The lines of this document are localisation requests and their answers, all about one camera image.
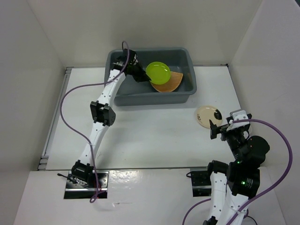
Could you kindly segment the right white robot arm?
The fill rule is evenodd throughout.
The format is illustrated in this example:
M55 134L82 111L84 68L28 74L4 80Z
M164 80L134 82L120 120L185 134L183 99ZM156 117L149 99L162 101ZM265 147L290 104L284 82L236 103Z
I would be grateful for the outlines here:
M234 156L229 164L213 160L208 164L205 178L211 184L211 209L205 225L240 225L246 216L247 207L242 205L254 198L260 186L259 167L270 150L267 141L260 136L244 137L250 125L230 129L229 125L217 126L210 122L210 137L221 134Z

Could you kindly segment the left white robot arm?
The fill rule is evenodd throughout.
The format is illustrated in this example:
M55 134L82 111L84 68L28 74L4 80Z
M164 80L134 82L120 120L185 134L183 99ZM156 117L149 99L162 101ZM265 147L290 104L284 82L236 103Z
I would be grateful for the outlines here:
M125 49L123 54L111 63L109 77L100 97L90 103L92 130L83 153L71 169L72 176L82 187L98 184L94 175L95 155L106 131L116 120L113 101L127 75L131 75L136 82L150 81L138 61L136 52Z

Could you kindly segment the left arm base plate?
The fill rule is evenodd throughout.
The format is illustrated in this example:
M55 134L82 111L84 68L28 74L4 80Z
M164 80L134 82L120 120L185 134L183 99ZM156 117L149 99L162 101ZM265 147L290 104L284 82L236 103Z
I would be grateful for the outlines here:
M108 192L109 172L97 172L99 181L98 199L106 199ZM92 181L88 184L78 178L73 177L71 171L67 174L67 181L64 192L64 199L90 199L96 193L96 179L92 176Z

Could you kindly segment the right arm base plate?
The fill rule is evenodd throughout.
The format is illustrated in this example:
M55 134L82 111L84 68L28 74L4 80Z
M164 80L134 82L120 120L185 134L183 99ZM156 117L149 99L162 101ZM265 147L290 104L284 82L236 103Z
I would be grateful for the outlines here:
M190 172L186 174L186 177L190 178L193 197L211 196L210 176L214 173L216 172L209 172L207 167L190 168Z

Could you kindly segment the lime green plate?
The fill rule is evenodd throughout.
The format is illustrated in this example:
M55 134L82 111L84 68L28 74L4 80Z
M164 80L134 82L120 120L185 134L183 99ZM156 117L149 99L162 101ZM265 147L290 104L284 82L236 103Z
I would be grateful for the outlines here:
M171 78L169 67L162 62L152 62L146 67L146 74L150 78L150 82L156 85L167 83Z

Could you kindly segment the orange woven fan basket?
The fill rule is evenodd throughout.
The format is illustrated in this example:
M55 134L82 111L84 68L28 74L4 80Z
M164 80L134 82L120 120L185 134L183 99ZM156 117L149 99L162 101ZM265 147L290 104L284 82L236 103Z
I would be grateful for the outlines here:
M173 92L179 87L182 79L183 79L182 73L171 72L171 77L168 82L164 84L151 83L151 85L158 92Z

